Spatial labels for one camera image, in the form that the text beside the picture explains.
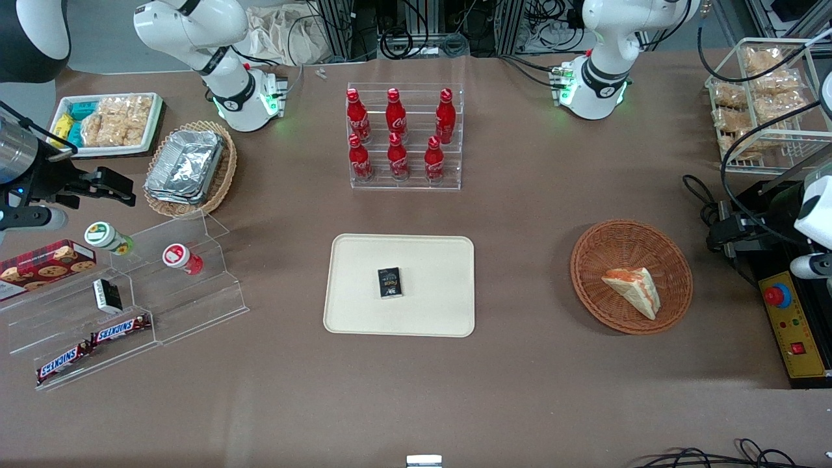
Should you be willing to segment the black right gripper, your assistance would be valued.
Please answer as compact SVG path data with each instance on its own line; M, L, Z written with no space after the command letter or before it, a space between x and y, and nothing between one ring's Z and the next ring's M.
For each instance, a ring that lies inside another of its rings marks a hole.
M60 151L42 140L36 142L38 153L27 171L27 203L45 201L77 209L80 196L85 196L117 201L128 207L136 205L136 195L119 192L131 189L131 178L110 168L81 171L72 163L71 152Z

